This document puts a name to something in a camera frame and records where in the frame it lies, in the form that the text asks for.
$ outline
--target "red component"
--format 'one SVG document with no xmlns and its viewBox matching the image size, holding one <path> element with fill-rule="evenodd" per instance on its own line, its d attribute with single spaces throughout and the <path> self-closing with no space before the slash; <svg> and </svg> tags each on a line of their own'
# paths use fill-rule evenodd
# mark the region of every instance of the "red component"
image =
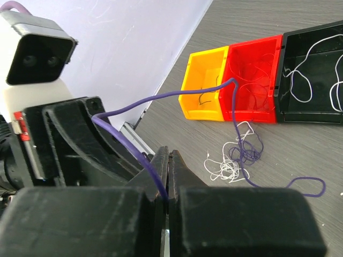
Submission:
<svg viewBox="0 0 343 257">
<path fill-rule="evenodd" d="M 274 89 L 282 35 L 229 46 L 222 82 L 238 81 L 236 120 L 276 123 Z M 232 121 L 232 94 L 235 85 L 220 90 L 219 102 L 224 120 Z"/>
<path fill-rule="evenodd" d="M 29 141 L 30 137 L 28 135 L 28 129 L 27 129 L 25 121 L 23 119 L 23 114 L 21 113 L 21 111 L 17 111 L 14 113 L 14 117 L 18 121 L 20 129 L 21 129 L 21 134 L 20 134 L 21 140 L 22 141 Z"/>
</svg>

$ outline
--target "white panel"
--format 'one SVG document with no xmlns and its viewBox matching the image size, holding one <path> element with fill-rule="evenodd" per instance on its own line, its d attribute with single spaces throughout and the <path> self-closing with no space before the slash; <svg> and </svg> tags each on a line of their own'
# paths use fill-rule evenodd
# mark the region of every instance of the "white panel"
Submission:
<svg viewBox="0 0 343 257">
<path fill-rule="evenodd" d="M 18 1 L 79 41 L 62 74 L 73 96 L 99 96 L 114 110 L 158 92 L 213 0 Z M 147 107 L 112 124 L 135 123 Z"/>
</svg>

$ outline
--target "black container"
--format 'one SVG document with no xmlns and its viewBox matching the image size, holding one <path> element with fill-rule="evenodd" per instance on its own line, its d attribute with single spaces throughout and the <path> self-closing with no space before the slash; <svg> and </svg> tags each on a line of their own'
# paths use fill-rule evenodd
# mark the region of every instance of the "black container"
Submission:
<svg viewBox="0 0 343 257">
<path fill-rule="evenodd" d="M 335 65 L 343 55 L 343 36 L 336 36 L 315 45 L 307 60 L 297 69 L 306 76 L 312 86 L 312 99 L 299 102 L 290 93 L 291 76 L 306 57 L 308 50 L 318 41 L 343 34 L 343 21 L 285 33 L 282 39 L 277 81 L 274 91 L 278 123 L 310 122 L 343 124 L 343 112 L 335 111 L 330 101 L 330 89 L 337 83 Z M 337 66 L 340 80 L 343 81 L 343 58 Z M 294 73 L 293 94 L 300 100 L 310 99 L 307 81 Z M 343 108 L 343 85 L 339 88 L 339 99 Z M 339 109 L 336 87 L 332 91 L 333 104 Z"/>
</svg>

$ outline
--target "plastic container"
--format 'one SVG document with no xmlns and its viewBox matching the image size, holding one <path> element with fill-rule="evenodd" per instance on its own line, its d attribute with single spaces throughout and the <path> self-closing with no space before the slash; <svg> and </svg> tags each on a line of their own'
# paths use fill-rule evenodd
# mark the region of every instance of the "plastic container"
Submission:
<svg viewBox="0 0 343 257">
<path fill-rule="evenodd" d="M 276 123 L 274 87 L 280 57 L 282 35 L 267 37 L 230 46 L 223 76 L 225 82 L 236 78 L 237 121 Z M 220 91 L 219 101 L 224 120 L 232 121 L 234 84 Z"/>
<path fill-rule="evenodd" d="M 229 46 L 196 52 L 189 57 L 181 90 L 215 87 L 221 84 Z M 219 90 L 206 94 L 180 95 L 178 101 L 186 119 L 223 122 Z"/>
<path fill-rule="evenodd" d="M 278 123 L 310 122 L 342 124 L 342 114 L 335 111 L 330 100 L 330 89 L 337 82 L 335 65 L 343 55 L 343 36 L 336 36 L 315 45 L 308 59 L 297 69 L 311 83 L 298 73 L 294 73 L 292 92 L 290 92 L 290 71 L 294 70 L 306 57 L 309 49 L 318 41 L 327 37 L 342 34 L 343 21 L 316 26 L 284 34 L 277 84 L 274 98 Z M 339 79 L 343 80 L 343 59 L 337 66 Z M 337 88 L 332 92 L 332 101 L 339 109 Z M 343 89 L 339 87 L 339 98 L 343 108 Z"/>
</svg>

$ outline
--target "gray table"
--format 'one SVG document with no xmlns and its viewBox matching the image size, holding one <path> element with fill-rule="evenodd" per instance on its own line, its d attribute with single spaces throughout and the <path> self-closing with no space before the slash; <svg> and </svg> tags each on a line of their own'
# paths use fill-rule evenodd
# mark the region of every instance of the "gray table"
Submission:
<svg viewBox="0 0 343 257">
<path fill-rule="evenodd" d="M 174 66 L 160 93 L 179 90 L 189 54 L 232 43 L 282 34 L 300 28 L 343 19 L 338 0 L 214 0 Z M 295 176 L 315 176 L 327 183 L 326 194 L 308 201 L 329 246 L 327 256 L 343 256 L 343 127 L 324 125 L 254 124 L 265 150 L 249 168 L 261 186 L 285 186 Z M 207 151 L 218 161 L 222 145 L 236 137 L 232 123 L 186 120 L 177 97 L 154 102 L 137 128 L 154 150 L 178 149 L 187 165 L 212 186 L 248 186 L 244 181 L 228 185 L 212 182 L 203 167 Z M 317 183 L 298 182 L 301 192 L 316 193 Z"/>
</svg>

